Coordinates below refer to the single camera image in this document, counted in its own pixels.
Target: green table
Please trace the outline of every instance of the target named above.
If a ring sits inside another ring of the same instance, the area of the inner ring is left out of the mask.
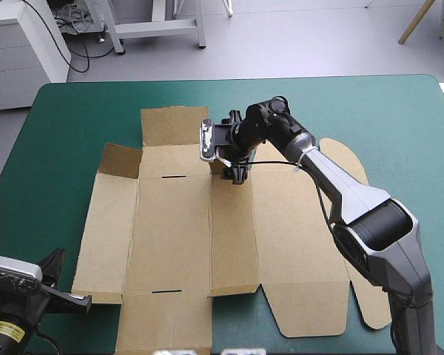
[[[107,141],[141,148],[141,108],[208,106],[219,120],[232,108],[245,110],[275,95],[286,96],[294,116],[317,137],[350,146],[371,184],[419,218],[444,347],[444,96],[425,75],[47,85],[0,177],[0,254],[38,261],[66,248],[61,289],[69,291],[102,149]],[[86,316],[47,316],[43,331],[67,353],[112,353],[118,315],[117,306],[96,305]],[[284,338],[261,290],[214,301],[213,339],[214,352],[393,352],[389,330],[367,330],[353,297],[344,335]],[[31,348],[52,350],[38,340]]]

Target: flattened cardboard box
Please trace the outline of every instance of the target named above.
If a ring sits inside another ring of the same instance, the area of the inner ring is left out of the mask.
[[[263,290],[286,337],[345,331],[352,281],[366,324],[389,305],[343,260],[314,184],[280,165],[254,166],[241,186],[211,175],[199,156],[206,107],[142,110],[144,149],[108,143],[95,177],[73,292],[122,304],[116,351],[212,345],[210,297]],[[321,149],[357,179],[357,157],[333,140]],[[280,160],[270,144],[256,160]]]

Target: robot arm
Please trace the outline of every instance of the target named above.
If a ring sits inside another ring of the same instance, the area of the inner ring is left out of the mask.
[[[201,159],[220,159],[224,177],[240,184],[252,150],[270,141],[302,167],[332,202],[327,221],[340,253],[372,284],[388,292],[391,338],[398,355],[436,355],[431,276],[420,246],[419,223],[382,189],[366,186],[326,157],[290,114],[283,97],[249,106],[222,124],[201,125]]]
[[[57,290],[64,249],[56,249],[40,263],[0,257],[0,355],[21,355],[33,335],[47,340],[61,353],[54,339],[39,332],[45,314],[87,313],[91,296]]]

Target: white cabinet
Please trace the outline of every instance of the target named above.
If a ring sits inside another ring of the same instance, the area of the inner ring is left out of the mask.
[[[28,0],[46,21],[64,57],[64,43],[46,0]],[[0,2],[0,109],[28,107],[48,83],[67,80],[69,67],[41,19],[24,2]]]

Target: gray floor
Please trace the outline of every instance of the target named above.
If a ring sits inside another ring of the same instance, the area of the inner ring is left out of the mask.
[[[148,19],[150,0],[115,0],[121,22]],[[195,35],[127,40],[127,54],[93,60],[88,73],[69,81],[143,81],[428,73],[444,81],[440,2],[403,46],[397,40],[421,0],[233,0],[228,18],[221,0],[204,0],[208,46]],[[186,0],[183,16],[192,13]],[[79,42],[69,40],[82,52]],[[103,53],[110,41],[87,43]],[[85,61],[73,60],[77,67]],[[0,172],[27,110],[0,112]]]

